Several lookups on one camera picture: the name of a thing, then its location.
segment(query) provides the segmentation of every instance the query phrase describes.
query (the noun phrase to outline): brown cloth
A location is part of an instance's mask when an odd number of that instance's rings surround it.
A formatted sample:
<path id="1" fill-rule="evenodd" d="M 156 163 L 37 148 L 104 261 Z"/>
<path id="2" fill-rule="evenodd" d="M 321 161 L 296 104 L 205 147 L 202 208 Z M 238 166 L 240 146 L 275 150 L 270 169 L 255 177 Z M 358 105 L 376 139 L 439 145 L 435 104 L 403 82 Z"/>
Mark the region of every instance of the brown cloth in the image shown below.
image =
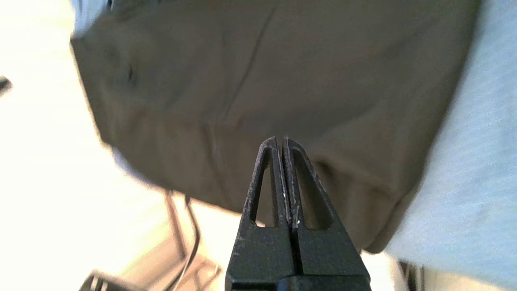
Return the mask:
<path id="1" fill-rule="evenodd" d="M 289 135 L 354 245 L 380 252 L 414 195 L 478 4 L 175 0 L 105 14 L 72 45 L 102 140 L 148 179 L 241 211 L 260 143 Z"/>

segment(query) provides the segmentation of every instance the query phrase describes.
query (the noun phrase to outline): light blue cloth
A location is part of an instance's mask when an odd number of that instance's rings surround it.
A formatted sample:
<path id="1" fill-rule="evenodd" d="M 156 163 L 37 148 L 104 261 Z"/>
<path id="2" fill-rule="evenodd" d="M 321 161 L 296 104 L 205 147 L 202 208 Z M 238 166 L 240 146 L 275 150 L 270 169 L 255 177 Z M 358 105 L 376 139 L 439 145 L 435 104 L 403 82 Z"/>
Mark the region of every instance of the light blue cloth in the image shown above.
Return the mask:
<path id="1" fill-rule="evenodd" d="M 517 289 L 517 2 L 483 3 L 429 161 L 387 252 Z"/>
<path id="2" fill-rule="evenodd" d="M 81 37 L 95 20 L 110 9 L 108 0 L 71 0 L 75 12 L 73 37 Z"/>

